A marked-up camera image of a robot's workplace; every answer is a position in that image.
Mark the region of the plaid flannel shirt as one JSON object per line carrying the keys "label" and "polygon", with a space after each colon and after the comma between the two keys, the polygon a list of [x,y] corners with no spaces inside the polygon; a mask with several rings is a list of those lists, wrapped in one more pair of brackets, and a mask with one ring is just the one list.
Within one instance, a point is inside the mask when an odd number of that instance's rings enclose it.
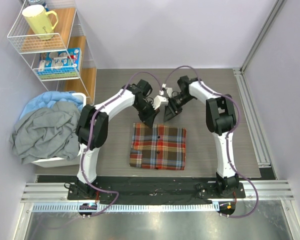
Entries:
{"label": "plaid flannel shirt", "polygon": [[133,124],[129,165],[134,168],[183,171],[187,130],[182,127]]}

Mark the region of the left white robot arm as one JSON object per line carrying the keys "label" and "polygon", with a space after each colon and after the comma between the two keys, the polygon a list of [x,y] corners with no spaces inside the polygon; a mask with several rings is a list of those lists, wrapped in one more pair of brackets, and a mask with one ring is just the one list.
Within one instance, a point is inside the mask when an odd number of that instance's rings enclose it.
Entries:
{"label": "left white robot arm", "polygon": [[140,121],[149,128],[153,126],[159,110],[147,100],[152,90],[151,85],[141,79],[137,84],[122,87],[108,100],[82,109],[75,131],[80,145],[79,172],[74,187],[70,189],[78,199],[90,200],[96,195],[98,155],[107,140],[109,122],[113,117],[134,107]]}

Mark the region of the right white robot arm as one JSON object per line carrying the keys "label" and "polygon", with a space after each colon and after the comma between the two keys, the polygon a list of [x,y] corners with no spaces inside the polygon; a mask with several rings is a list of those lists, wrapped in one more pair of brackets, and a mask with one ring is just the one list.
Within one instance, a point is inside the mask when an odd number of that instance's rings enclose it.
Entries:
{"label": "right white robot arm", "polygon": [[233,129],[237,117],[232,97],[211,90],[198,78],[182,76],[177,80],[180,92],[168,97],[165,106],[165,122],[179,115],[183,106],[193,99],[205,104],[205,122],[212,133],[217,154],[215,190],[223,198],[232,195],[239,188],[239,175],[233,153]]}

